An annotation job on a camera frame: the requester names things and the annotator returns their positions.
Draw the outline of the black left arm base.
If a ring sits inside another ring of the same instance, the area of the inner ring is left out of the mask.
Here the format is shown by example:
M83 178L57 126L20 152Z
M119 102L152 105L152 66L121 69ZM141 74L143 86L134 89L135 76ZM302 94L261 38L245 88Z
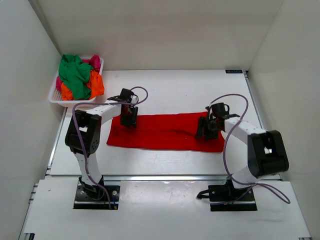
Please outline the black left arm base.
M120 185L105 185L109 198L100 187L94 191L86 190L78 181L73 209L75 210L118 210L120 200Z

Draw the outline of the pink t shirt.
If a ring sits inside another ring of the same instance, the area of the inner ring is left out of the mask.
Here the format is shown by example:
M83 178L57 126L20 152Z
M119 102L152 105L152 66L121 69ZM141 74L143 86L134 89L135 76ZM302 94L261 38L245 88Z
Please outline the pink t shirt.
M102 64L102 59L98 55L94 55L91 58L85 58L85 57L80 57L80 58L84 63L91 65L93 67L93 70L100 74L101 69L103 67L103 64ZM58 70L58 75L57 75L56 81L55 81L55 88L59 92L61 92L61 84L62 83L63 82L61 81L61 79L59 77L59 70Z

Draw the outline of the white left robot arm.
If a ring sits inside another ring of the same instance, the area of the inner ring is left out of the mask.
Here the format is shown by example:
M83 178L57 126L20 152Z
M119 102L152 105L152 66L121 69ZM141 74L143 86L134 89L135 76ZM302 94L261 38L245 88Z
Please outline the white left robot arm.
M89 110L72 109L65 144L74 153L81 171L79 181L84 190L98 194L105 191L96 151L100 144L101 127L114 117L120 117L120 124L127 128L137 126L139 97L132 89L123 88L120 95L108 98L104 103L92 103Z

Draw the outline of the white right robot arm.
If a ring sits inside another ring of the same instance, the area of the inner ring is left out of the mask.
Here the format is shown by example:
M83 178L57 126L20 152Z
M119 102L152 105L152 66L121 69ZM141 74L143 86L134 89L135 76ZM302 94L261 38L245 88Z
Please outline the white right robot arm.
M282 135L277 130L267 131L243 120L238 114L230 114L230 107L223 102L206 107L205 116L198 118L196 139L215 140L225 132L222 158L227 168L226 148L230 136L236 137L247 146L247 165L231 174L228 180L235 189L244 189L256 184L261 177L286 172L289 169Z

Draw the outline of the green t shirt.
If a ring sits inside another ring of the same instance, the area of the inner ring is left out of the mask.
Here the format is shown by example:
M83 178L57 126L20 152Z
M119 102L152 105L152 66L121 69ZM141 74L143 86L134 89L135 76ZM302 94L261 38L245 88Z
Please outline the green t shirt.
M88 100L91 89L87 86L93 67L82 61L78 55L63 54L58 75L64 85L72 92L74 100Z

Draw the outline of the orange t shirt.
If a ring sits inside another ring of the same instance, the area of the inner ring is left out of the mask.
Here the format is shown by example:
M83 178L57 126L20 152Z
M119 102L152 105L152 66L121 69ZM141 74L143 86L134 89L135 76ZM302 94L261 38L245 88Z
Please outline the orange t shirt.
M85 100L91 100L94 97L101 96L105 93L105 87L102 76L94 71L90 71L90 78L86 86L90 90L90 95ZM63 101L74 101L72 91L64 84L61 84L61 97Z

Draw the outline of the red t shirt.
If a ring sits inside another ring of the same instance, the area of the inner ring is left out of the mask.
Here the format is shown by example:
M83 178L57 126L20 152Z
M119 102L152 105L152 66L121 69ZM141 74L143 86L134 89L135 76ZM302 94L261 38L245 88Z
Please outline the red t shirt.
M121 125L120 117L113 118L106 144L113 147L221 153L225 139L196 139L198 119L205 112L139 115L136 127Z

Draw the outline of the white plastic basket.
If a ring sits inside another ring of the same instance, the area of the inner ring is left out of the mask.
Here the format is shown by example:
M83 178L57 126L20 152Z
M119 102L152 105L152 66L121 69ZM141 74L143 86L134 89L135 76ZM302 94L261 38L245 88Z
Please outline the white plastic basket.
M62 55L49 101L67 107L76 102L92 102L104 95L102 69L103 60L98 55L86 59L79 55Z

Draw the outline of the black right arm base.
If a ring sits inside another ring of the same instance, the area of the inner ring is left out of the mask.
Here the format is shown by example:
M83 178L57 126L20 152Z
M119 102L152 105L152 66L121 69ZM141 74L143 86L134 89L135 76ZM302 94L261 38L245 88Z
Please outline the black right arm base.
M227 184L209 185L208 189L197 194L196 199L208 199L211 212L254 212L258 210L253 190L250 187L235 189Z

